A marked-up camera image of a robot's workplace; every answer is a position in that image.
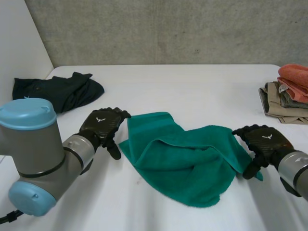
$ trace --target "light blue joint cap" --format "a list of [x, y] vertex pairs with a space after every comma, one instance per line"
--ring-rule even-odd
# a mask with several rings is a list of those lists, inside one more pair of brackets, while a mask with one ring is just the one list
[[49, 192], [24, 181], [11, 186], [9, 199], [18, 210], [36, 217], [44, 216], [57, 203]]
[[0, 107], [0, 125], [15, 130], [37, 130], [57, 119], [52, 103], [45, 99], [13, 100]]

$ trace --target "green towel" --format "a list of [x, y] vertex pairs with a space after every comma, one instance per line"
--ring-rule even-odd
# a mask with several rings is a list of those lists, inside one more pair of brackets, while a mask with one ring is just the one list
[[[208, 207], [243, 173], [250, 156], [232, 130], [219, 126], [184, 131], [167, 112], [133, 116], [124, 155], [162, 194], [185, 205]], [[257, 178], [262, 180], [261, 173]]]

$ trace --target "white tabletop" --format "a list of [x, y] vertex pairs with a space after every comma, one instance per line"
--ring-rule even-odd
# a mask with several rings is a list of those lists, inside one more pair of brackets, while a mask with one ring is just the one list
[[[58, 116], [63, 141], [78, 131], [94, 109], [119, 107], [132, 115], [167, 111], [184, 129], [221, 125], [232, 129], [266, 124], [308, 153], [308, 126], [280, 124], [266, 117], [258, 88], [278, 76], [274, 65], [64, 66], [52, 76], [92, 73], [105, 94], [97, 101]], [[128, 138], [126, 123], [115, 141]], [[102, 148], [87, 174], [80, 176], [45, 216], [22, 215], [2, 231], [306, 231], [308, 203], [289, 194], [273, 167], [264, 181], [235, 178], [220, 202], [187, 207], [145, 182], [125, 156], [113, 160]], [[0, 217], [14, 210], [7, 197], [18, 179], [13, 161], [0, 164]]]

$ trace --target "gray wall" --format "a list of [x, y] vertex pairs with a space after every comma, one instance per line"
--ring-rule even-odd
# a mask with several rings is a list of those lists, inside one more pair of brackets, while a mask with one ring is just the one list
[[307, 0], [26, 0], [54, 66], [308, 65]]

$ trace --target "white wall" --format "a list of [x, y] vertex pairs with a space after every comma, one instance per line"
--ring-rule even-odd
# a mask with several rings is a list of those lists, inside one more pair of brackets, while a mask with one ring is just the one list
[[14, 78], [46, 78], [53, 66], [24, 0], [0, 0], [0, 105]]

